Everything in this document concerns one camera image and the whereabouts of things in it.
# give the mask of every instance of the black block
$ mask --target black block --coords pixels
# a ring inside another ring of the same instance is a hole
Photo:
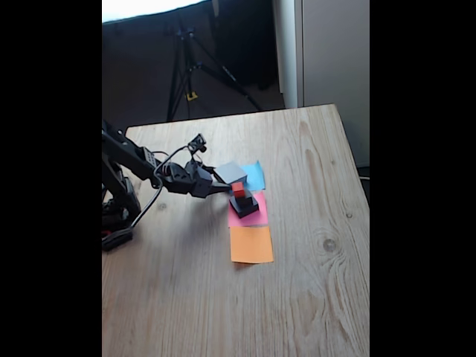
[[[239,218],[243,218],[260,209],[258,201],[253,196],[251,196],[251,201],[251,205],[239,205],[234,196],[230,198],[231,207],[237,212]]]
[[[243,197],[236,197],[236,200],[240,207],[246,207],[253,204],[253,195],[245,188],[245,195]]]

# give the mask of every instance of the robotic arm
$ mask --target robotic arm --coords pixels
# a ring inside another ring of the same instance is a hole
[[[207,167],[193,158],[197,151],[205,152],[205,144],[205,139],[198,134],[188,145],[177,149],[164,161],[159,161],[153,152],[146,147],[138,147],[120,130],[113,129],[103,120],[102,199],[106,191],[112,194],[108,202],[103,202],[101,239],[104,251],[132,239],[132,229],[155,201],[162,187],[171,193],[190,193],[200,198],[231,189],[229,184],[213,181],[213,167]],[[170,162],[181,149],[188,149],[191,155],[185,168]],[[129,168],[143,181],[149,179],[152,187],[158,190],[144,212],[141,212],[131,181],[123,175],[120,165]]]

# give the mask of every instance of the red part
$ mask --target red part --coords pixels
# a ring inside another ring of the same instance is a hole
[[[243,187],[242,182],[235,182],[231,184],[231,189],[233,190],[233,195],[235,198],[245,197],[245,188]]]

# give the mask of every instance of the wooden table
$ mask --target wooden table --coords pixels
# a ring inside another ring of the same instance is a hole
[[[103,356],[368,356],[369,207],[336,107],[126,135],[172,152],[199,132],[208,165],[260,160],[274,263],[231,262],[227,195],[164,190],[133,241],[103,253]],[[153,189],[129,177],[144,206]]]

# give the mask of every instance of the wire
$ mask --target wire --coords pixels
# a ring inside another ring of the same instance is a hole
[[[168,155],[167,158],[165,160],[163,160],[154,170],[154,173],[153,175],[160,180],[160,177],[157,176],[157,171],[159,171],[161,169],[162,166],[164,166],[164,164],[169,161],[177,152],[179,152],[180,150],[183,150],[183,149],[187,149],[188,148],[188,145],[184,145],[182,147],[179,147],[176,151],[172,152],[171,155]]]
[[[187,149],[188,148],[188,145],[184,145],[180,148],[178,148],[176,151],[174,151],[172,153],[172,155],[168,155],[167,158],[165,160],[163,160],[154,170],[154,173],[153,175],[158,179],[159,181],[159,186],[158,186],[158,189],[157,191],[154,193],[154,196],[152,196],[152,198],[149,200],[149,202],[147,202],[147,205],[146,207],[139,213],[139,215],[137,217],[135,217],[135,219],[132,221],[131,225],[129,226],[129,228],[134,228],[138,223],[139,221],[141,220],[141,218],[147,213],[147,211],[149,210],[149,208],[154,204],[155,200],[158,198],[158,195],[161,194],[161,191],[162,191],[162,188],[164,187],[164,183],[162,181],[162,179],[157,176],[157,171],[160,170],[160,168],[162,166],[164,166],[164,164],[166,162],[168,162],[177,152],[179,152],[180,150],[183,150],[183,149]],[[152,151],[152,153],[163,153],[165,155],[167,155],[166,152],[163,152],[163,151]],[[114,234],[116,232],[113,232],[109,235],[107,235],[106,237],[102,238],[102,240],[105,240],[107,239],[109,236],[111,236],[112,234]]]
[[[196,155],[196,157],[197,157],[197,158],[199,158],[199,160],[200,160],[200,164],[203,164],[203,160],[202,160],[202,158],[200,157],[200,155],[199,155],[199,154],[197,154],[197,153],[195,153],[194,155]]]
[[[147,203],[146,207],[144,208],[144,210],[142,212],[139,213],[139,215],[137,217],[135,217],[134,221],[132,221],[131,223],[131,228],[134,228],[138,223],[139,221],[141,220],[141,218],[144,216],[144,214],[146,214],[146,212],[149,210],[150,206],[152,206],[155,202],[155,200],[157,199],[158,195],[161,194],[161,191],[162,191],[162,187],[164,186],[164,183],[162,182],[162,180],[160,180],[160,178],[158,178],[158,180],[160,181],[160,184],[159,184],[159,188],[157,189],[157,192],[155,192],[154,196],[150,199],[150,201]]]
[[[187,95],[185,95],[185,99],[187,100],[187,116],[188,120],[190,120],[190,104],[188,103]]]
[[[167,154],[165,151],[161,151],[161,150],[158,150],[158,151],[152,151],[152,154],[164,154],[164,155],[169,155]]]

